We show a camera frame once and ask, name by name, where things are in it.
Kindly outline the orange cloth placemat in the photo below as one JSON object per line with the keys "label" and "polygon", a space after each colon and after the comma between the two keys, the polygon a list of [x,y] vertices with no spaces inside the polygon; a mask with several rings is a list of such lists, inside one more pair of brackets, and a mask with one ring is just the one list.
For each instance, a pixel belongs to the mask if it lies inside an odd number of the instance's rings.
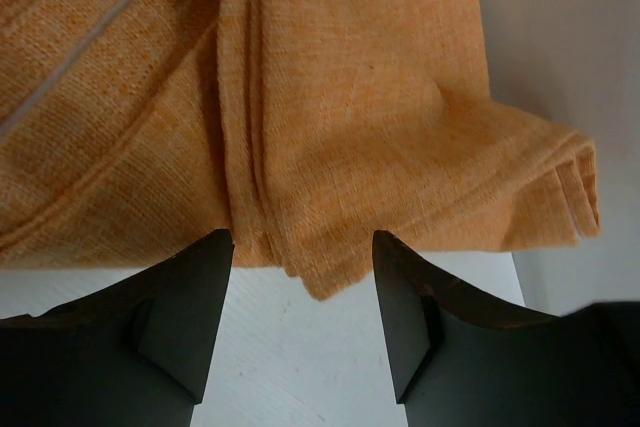
{"label": "orange cloth placemat", "polygon": [[1,265],[228,229],[326,299],[419,251],[600,232],[595,147],[490,96],[479,0],[1,0]]}

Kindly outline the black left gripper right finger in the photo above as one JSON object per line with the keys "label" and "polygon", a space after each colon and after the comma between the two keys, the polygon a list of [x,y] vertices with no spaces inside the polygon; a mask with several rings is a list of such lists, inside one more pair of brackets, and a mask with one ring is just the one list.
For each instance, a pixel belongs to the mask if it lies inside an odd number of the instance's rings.
{"label": "black left gripper right finger", "polygon": [[565,316],[489,294],[387,231],[372,260],[396,401],[412,426],[635,426],[639,306]]}

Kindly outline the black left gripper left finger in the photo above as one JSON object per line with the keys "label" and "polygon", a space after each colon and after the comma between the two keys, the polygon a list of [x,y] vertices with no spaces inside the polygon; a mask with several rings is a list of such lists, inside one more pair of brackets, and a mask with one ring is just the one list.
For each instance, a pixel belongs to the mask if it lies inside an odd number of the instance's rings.
{"label": "black left gripper left finger", "polygon": [[1,322],[5,426],[187,426],[204,398],[234,243],[216,230],[40,316]]}

